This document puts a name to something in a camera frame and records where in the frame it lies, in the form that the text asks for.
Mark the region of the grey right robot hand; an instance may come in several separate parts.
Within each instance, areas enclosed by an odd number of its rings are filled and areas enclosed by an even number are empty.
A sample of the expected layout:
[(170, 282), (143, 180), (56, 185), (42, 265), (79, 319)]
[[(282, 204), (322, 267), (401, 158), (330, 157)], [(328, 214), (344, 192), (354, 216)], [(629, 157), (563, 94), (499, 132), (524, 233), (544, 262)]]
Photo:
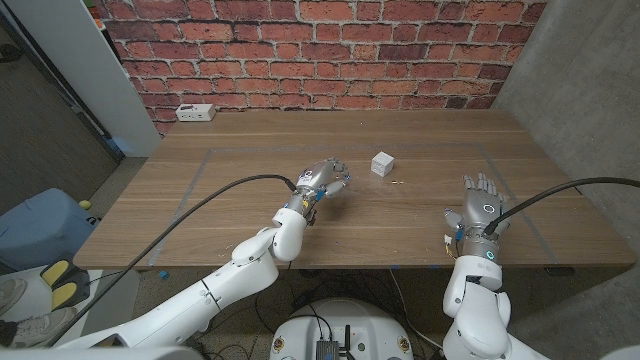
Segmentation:
[(444, 210), (446, 224), (454, 231), (457, 256), (478, 256), (496, 262), (499, 253), (498, 238), (511, 223), (509, 218), (501, 222), (491, 235), (484, 230), (509, 208), (505, 197), (497, 191), (493, 180), (479, 173), (476, 180), (469, 175), (462, 177), (464, 198), (462, 213)]

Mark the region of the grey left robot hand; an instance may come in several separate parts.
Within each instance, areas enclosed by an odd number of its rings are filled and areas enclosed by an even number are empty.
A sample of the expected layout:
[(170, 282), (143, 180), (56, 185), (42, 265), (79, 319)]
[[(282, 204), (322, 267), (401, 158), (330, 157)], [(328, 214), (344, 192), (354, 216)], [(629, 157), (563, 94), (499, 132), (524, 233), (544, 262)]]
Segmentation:
[(347, 165), (337, 158), (316, 162), (300, 173), (285, 208), (307, 217), (317, 202), (337, 195), (349, 180)]

